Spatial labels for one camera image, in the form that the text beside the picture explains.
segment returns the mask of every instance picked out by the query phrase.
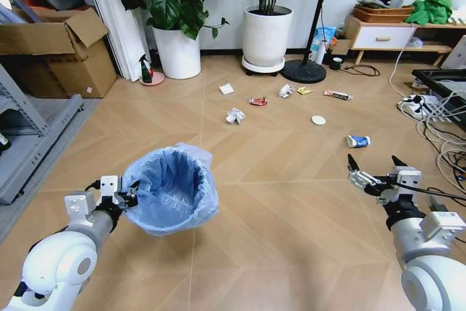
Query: white flower pot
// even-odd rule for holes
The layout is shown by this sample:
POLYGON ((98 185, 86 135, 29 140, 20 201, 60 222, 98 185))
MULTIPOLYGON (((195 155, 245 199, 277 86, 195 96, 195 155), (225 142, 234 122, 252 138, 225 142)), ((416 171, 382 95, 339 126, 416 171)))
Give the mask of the white flower pot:
POLYGON ((243 15, 243 65, 257 72, 279 71, 285 64, 285 52, 293 20, 293 10, 275 7, 284 15, 264 16, 252 14, 258 7, 247 7, 243 15))
POLYGON ((201 72, 199 36, 192 40, 182 31, 153 28, 155 42, 165 76, 173 79, 192 78, 201 72))

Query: black pole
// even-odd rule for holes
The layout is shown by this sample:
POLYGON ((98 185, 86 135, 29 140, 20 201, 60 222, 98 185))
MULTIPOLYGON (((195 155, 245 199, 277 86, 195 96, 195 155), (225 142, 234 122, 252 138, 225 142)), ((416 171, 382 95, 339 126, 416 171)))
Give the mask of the black pole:
POLYGON ((320 10, 322 9, 323 0, 317 0, 315 7, 314 21, 312 21, 311 32, 309 33, 309 40, 307 41, 306 53, 302 60, 290 60, 285 62, 285 66, 280 72, 286 79, 292 82, 303 84, 313 84, 321 82, 325 79, 327 71, 316 62, 309 61, 309 54, 311 53, 312 40, 314 39, 315 29, 319 20, 320 10))
POLYGON ((303 66, 307 64, 309 60, 309 54, 311 53, 312 40, 314 39, 315 29, 317 28, 317 22, 319 22, 320 10, 322 10, 323 0, 317 0, 317 5, 315 6, 314 20, 312 21, 311 31, 309 33, 309 40, 307 41, 306 52, 303 58, 303 66))

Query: cardboard box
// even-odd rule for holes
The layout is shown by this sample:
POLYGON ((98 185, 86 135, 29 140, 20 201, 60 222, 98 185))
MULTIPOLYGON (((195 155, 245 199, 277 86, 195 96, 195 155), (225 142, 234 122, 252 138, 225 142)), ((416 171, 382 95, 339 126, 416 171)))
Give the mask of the cardboard box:
POLYGON ((101 98, 117 78, 93 9, 36 9, 46 22, 0 26, 1 62, 37 98, 101 98))
POLYGON ((351 48, 351 39, 338 39, 334 46, 331 46, 332 55, 346 55, 351 48))

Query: white card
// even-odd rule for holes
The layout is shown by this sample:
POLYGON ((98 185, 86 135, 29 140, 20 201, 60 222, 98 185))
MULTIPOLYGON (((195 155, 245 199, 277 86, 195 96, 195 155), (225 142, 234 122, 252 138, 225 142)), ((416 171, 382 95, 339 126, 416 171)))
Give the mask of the white card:
POLYGON ((224 95, 228 95, 234 92, 233 87, 230 85, 230 83, 222 85, 219 88, 220 88, 221 93, 224 95))

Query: power strip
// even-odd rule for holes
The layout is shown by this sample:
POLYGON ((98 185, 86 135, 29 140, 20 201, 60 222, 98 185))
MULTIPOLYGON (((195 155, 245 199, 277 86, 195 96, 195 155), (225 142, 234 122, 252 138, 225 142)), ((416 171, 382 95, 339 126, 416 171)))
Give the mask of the power strip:
MULTIPOLYGON (((432 113, 432 111, 438 109, 439 106, 440 103, 438 102, 438 99, 431 95, 410 95, 408 98, 403 98, 403 100, 398 103, 398 108, 415 120, 422 120, 426 118, 432 113)), ((433 121, 451 123, 449 118, 444 117, 433 118, 433 121)))

